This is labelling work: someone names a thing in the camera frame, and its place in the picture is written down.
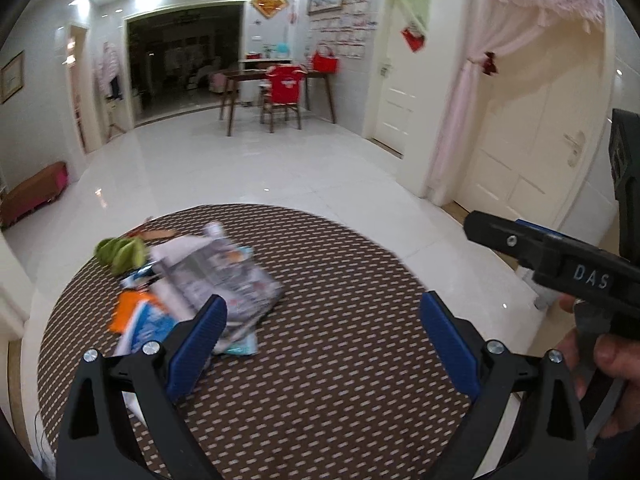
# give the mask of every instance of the finger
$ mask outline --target finger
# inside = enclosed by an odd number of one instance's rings
[[[611,334],[601,335],[594,350],[598,368],[609,377],[640,386],[640,342]]]
[[[573,370],[580,362],[580,355],[578,353],[578,330],[574,328],[564,336],[564,339],[558,343],[556,349],[562,352],[564,362],[566,362],[569,370]]]
[[[560,308],[569,314],[574,313],[574,303],[575,298],[568,294],[560,294],[560,298],[558,298],[558,305]]]
[[[602,438],[611,438],[632,430],[640,423],[640,387],[629,383],[613,416],[600,431]]]
[[[578,396],[578,399],[582,400],[582,398],[587,393],[587,383],[585,383],[584,379],[578,374],[574,375],[574,388],[575,394]]]

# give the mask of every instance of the wooden chair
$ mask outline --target wooden chair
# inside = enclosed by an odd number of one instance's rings
[[[271,118],[271,133],[273,133],[273,111],[283,108],[285,120],[289,120],[289,109],[295,110],[298,116],[298,129],[302,129],[300,118],[300,82],[306,77],[306,71],[297,65],[276,65],[267,71],[267,80],[271,88],[266,90],[262,99],[260,124],[264,124],[264,114]]]

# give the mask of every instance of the white tile floor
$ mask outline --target white tile floor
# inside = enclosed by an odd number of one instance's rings
[[[483,336],[527,350],[543,316],[533,291],[445,212],[398,185],[398,158],[312,116],[301,132],[279,123],[271,135],[254,108],[239,108],[233,137],[225,126],[206,110],[139,127],[94,153],[58,202],[6,231],[38,289],[22,345],[32,443],[40,341],[65,285],[102,238],[204,203],[267,203],[341,222],[397,254]]]
[[[149,123],[201,108],[211,108],[219,105],[221,101],[221,95],[204,88],[166,91],[157,95],[149,106],[142,110],[142,113],[136,117],[136,124]]]

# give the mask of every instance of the pink curtain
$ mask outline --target pink curtain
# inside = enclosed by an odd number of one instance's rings
[[[498,71],[500,58],[508,56],[538,38],[546,28],[562,19],[582,19],[585,31],[589,23],[604,24],[603,0],[488,0],[486,11],[476,23],[467,59],[449,101],[449,111],[438,138],[431,171],[431,186],[437,187],[466,132],[468,118],[474,113],[478,81],[486,52],[495,53]]]

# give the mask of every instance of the round rug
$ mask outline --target round rug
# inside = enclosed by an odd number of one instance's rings
[[[424,287],[389,251],[335,222],[265,205],[206,205],[145,228],[199,235],[211,221],[286,286],[252,357],[219,356],[177,409],[226,479],[418,479],[468,408],[419,320]],[[82,353],[110,355],[118,280],[92,258],[53,309],[38,398],[55,450]],[[152,471],[168,471],[130,415]]]

